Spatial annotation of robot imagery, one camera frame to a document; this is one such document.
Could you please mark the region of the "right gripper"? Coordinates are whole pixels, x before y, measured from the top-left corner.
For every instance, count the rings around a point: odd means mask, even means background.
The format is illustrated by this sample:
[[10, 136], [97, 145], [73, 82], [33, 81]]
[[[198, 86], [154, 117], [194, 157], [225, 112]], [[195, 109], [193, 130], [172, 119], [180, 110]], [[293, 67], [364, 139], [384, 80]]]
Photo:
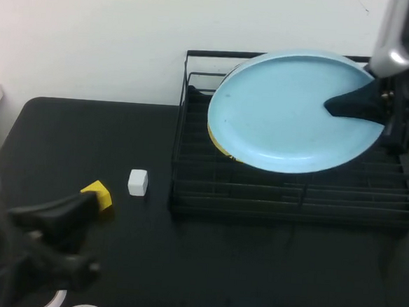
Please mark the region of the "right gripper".
[[333, 117], [384, 125], [380, 146], [388, 154], [409, 151], [409, 70], [384, 82], [374, 80], [349, 93], [331, 97], [323, 106]]

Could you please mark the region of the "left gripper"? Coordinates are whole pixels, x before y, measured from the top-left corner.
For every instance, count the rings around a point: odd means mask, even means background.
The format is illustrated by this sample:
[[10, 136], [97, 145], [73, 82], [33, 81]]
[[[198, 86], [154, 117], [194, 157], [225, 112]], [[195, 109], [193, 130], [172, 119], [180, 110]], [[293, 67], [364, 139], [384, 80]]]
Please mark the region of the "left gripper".
[[[8, 211], [18, 226], [71, 229], [96, 220], [95, 192], [76, 193], [40, 205], [15, 207]], [[85, 255], [62, 254], [63, 236], [13, 227], [0, 229], [0, 307], [15, 307], [39, 293], [51, 299], [65, 289], [87, 289], [100, 275], [99, 262]]]

